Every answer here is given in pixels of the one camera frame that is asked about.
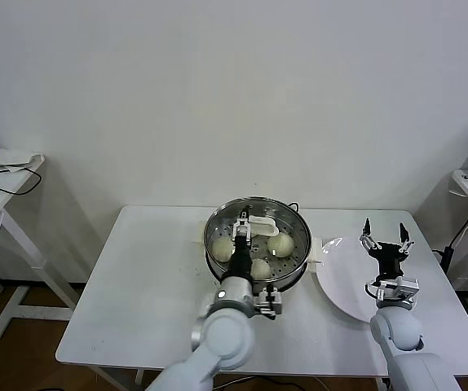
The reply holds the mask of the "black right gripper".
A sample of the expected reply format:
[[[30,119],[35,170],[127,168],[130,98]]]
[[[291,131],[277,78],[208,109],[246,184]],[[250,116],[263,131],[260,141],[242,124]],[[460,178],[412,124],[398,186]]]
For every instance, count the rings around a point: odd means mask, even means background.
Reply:
[[[376,281],[396,279],[404,275],[401,263],[407,259],[408,254],[405,251],[408,251],[414,242],[410,239],[409,232],[402,222],[400,223],[400,244],[378,243],[371,236],[370,220],[367,217],[360,235],[360,243],[368,255],[377,260],[379,272]]]

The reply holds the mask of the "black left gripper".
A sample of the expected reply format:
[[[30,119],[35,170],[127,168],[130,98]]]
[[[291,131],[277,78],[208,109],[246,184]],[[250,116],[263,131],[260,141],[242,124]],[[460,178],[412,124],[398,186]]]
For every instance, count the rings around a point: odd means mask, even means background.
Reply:
[[[252,258],[250,257],[252,233],[249,219],[249,211],[241,210],[233,224],[232,242],[234,243],[234,253],[229,260],[227,276],[253,281],[251,274]]]

